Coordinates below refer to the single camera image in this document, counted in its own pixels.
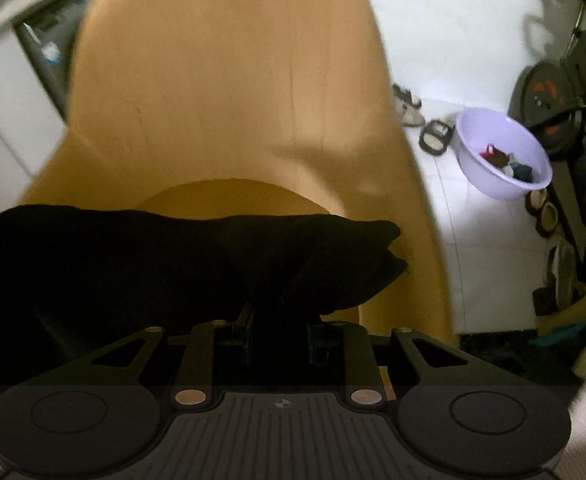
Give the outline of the black exercise bike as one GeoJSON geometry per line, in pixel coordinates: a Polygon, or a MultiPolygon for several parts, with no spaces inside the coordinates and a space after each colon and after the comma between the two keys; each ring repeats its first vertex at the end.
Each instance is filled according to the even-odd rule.
{"type": "MultiPolygon", "coordinates": [[[[509,115],[521,122],[543,145],[553,162],[564,162],[578,213],[586,231],[586,30],[585,6],[578,17],[563,55],[544,58],[523,70],[511,96],[509,115]]],[[[576,246],[586,276],[585,242],[576,246]]]]}

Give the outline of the wooden chair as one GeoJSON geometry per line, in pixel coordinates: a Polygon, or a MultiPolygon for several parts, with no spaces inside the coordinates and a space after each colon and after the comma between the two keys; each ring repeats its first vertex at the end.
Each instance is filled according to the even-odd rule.
{"type": "Polygon", "coordinates": [[[440,239],[369,0],[94,0],[64,139],[22,202],[124,209],[235,179],[395,222],[408,270],[360,322],[455,341],[440,239]]]}

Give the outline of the black garment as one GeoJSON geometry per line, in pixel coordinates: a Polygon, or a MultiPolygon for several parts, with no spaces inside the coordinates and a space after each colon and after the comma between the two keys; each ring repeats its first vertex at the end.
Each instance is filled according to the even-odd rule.
{"type": "Polygon", "coordinates": [[[332,214],[0,214],[0,394],[151,326],[251,314],[269,330],[361,306],[407,269],[399,227],[332,214]]]}

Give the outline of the black slide slipper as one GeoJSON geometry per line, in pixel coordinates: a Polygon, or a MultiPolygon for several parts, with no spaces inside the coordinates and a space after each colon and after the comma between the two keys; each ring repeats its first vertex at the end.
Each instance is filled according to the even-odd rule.
{"type": "Polygon", "coordinates": [[[439,119],[430,120],[421,129],[419,136],[419,148],[432,156],[442,156],[450,146],[455,127],[451,122],[443,122],[439,119]]]}

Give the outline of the lavender plastic basin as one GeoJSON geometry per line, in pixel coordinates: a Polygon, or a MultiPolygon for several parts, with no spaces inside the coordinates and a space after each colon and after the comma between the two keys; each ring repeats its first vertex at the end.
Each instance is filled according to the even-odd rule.
{"type": "Polygon", "coordinates": [[[455,119],[457,160],[464,177],[494,200],[515,200],[547,188],[552,168],[542,144],[521,124],[486,108],[455,119]]]}

